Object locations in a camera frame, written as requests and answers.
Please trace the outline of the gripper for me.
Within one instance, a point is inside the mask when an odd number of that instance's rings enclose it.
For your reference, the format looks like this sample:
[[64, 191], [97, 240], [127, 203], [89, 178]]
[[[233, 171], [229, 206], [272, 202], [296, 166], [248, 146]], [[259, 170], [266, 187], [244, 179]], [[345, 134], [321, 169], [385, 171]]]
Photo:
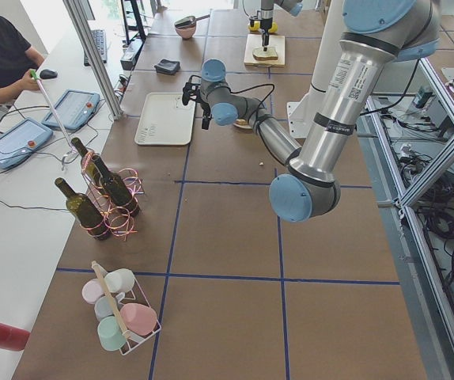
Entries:
[[202, 129], [207, 130], [210, 127], [211, 110], [210, 105], [204, 101], [199, 93], [195, 95], [194, 101], [200, 105], [202, 109]]
[[263, 32], [263, 50], [267, 51], [270, 39], [270, 34], [268, 32], [273, 25], [273, 10], [261, 9], [259, 15], [260, 29]]

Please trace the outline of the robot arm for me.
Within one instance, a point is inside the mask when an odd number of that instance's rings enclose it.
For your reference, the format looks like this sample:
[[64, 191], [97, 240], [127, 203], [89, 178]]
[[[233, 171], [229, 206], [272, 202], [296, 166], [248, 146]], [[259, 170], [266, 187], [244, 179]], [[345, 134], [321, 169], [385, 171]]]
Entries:
[[262, 0], [258, 11], [260, 27], [262, 30], [262, 48], [269, 47], [270, 28], [274, 20], [274, 5], [278, 5], [290, 15], [296, 17], [302, 10], [302, 1], [298, 0]]
[[274, 212], [288, 222], [324, 215], [338, 204], [341, 190], [333, 174], [384, 67], [432, 55], [441, 21], [439, 1], [341, 1], [327, 16], [327, 29], [341, 34], [337, 64], [303, 144], [263, 107], [262, 101], [234, 94], [225, 65], [202, 65], [199, 100], [207, 116], [223, 126], [246, 120], [269, 152], [287, 169], [272, 180]]

